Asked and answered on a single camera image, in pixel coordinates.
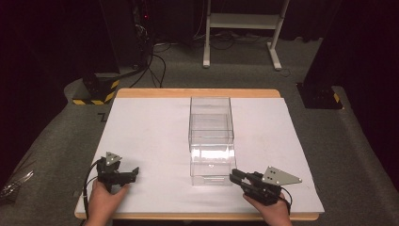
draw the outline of gray carpet floor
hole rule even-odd
[[[283,70],[276,72],[264,40],[236,43],[226,50],[211,49],[209,69],[202,68],[201,47],[155,46],[155,53],[167,64],[164,88],[279,90],[326,209],[316,221],[296,221],[294,225],[399,225],[398,193],[362,133],[344,89],[333,87],[343,102],[342,110],[307,109],[302,104],[295,84],[304,80],[321,41],[279,40],[277,51]],[[213,45],[224,48],[228,43],[214,40]],[[151,68],[158,77],[162,75],[163,64],[158,58],[153,59]],[[122,78],[118,89],[131,86],[137,78],[138,75]],[[24,169],[15,178],[30,170],[35,174],[23,184],[14,204],[0,206],[0,225],[80,224],[73,212],[105,126],[99,114],[107,116],[112,107],[112,103],[74,105],[72,96],[80,84],[77,80],[65,88],[70,102],[41,132],[22,160]],[[150,73],[135,87],[153,88]],[[170,225],[172,222],[130,223]]]

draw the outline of clear plastic box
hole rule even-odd
[[[193,186],[228,186],[236,168],[229,97],[192,97],[188,132]]]

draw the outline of black and yellow hazard tape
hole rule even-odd
[[[111,102],[112,98],[115,96],[119,80],[113,81],[109,86],[105,86],[101,90],[100,98],[73,98],[72,101],[75,105],[107,105]]]

